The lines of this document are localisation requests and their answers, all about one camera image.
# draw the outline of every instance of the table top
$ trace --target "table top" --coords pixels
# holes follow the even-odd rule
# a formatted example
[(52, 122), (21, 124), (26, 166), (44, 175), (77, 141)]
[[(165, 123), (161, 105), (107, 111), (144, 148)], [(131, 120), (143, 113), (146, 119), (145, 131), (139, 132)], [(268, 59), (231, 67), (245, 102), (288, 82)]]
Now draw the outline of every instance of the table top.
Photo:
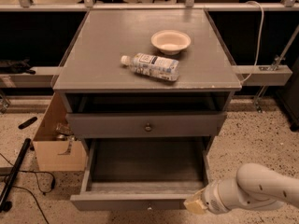
[[(152, 35), (178, 30), (191, 38), (180, 54), (175, 82), (137, 75), (121, 56), (141, 52), (164, 56), (152, 46)], [(92, 10), (54, 87), (56, 91), (237, 91), (236, 77), (203, 9)]]

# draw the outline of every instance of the white bowl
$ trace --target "white bowl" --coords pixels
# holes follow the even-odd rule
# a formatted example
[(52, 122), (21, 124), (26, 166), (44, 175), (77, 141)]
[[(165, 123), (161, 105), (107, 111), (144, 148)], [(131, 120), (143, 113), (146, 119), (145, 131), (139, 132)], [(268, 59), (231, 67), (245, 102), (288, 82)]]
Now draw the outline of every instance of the white bowl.
[(176, 55), (186, 49), (191, 44), (191, 40), (182, 32), (163, 30), (151, 37), (151, 44), (166, 55)]

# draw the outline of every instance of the white bottle cap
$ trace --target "white bottle cap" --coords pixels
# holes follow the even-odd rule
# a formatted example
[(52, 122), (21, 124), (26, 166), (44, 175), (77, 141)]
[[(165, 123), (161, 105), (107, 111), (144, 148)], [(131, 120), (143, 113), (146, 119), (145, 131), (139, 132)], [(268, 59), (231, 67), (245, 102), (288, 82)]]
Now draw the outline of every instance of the white bottle cap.
[(129, 56), (121, 56), (121, 63), (125, 65), (130, 65), (131, 58)]

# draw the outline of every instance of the brown box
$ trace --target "brown box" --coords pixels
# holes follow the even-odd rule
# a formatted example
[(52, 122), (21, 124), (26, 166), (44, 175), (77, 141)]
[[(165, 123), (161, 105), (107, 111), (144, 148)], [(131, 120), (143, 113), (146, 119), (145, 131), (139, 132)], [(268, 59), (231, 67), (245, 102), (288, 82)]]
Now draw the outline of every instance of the brown box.
[(80, 141), (74, 141), (71, 152), (66, 152), (69, 141), (56, 141), (57, 123), (67, 124), (66, 110), (58, 93), (54, 93), (45, 116), (37, 129), (33, 145), (40, 171), (84, 171), (86, 152)]

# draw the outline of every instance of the speckled floor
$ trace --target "speckled floor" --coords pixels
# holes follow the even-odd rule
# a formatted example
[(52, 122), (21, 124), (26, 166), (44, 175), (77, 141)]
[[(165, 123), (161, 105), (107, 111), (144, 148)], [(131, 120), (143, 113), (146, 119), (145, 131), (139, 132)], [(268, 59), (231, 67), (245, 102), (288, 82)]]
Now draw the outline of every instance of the speckled floor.
[[(263, 113), (255, 111), (250, 99), (234, 99), (221, 133), (210, 149), (208, 160), (213, 179), (235, 175), (236, 169), (245, 162), (258, 162), (281, 174), (299, 178), (299, 133), (292, 133), (289, 122), (275, 100), (266, 98), (261, 102)], [(0, 115), (0, 152), (11, 162), (18, 156), (23, 140), (33, 138), (43, 117), (41, 113), (25, 113), (11, 110)], [(38, 121), (30, 127), (19, 130), (22, 122), (37, 116)], [(0, 157), (0, 165), (7, 165)], [(23, 170), (37, 170), (34, 151), (26, 154)], [(56, 172), (56, 188), (49, 194), (39, 192), (33, 174), (18, 174), (15, 185), (31, 190), (37, 197), (49, 223), (271, 223), (297, 224), (299, 210), (285, 204), (281, 209), (267, 212), (234, 210), (228, 214), (215, 216), (207, 213), (196, 216), (181, 211), (130, 211), (130, 212), (79, 212), (69, 202), (72, 193), (79, 193), (82, 172)], [(50, 177), (40, 175), (40, 186), (47, 189)], [(24, 190), (13, 189), (9, 199), (13, 207), (0, 214), (0, 223), (45, 223), (34, 199)]]

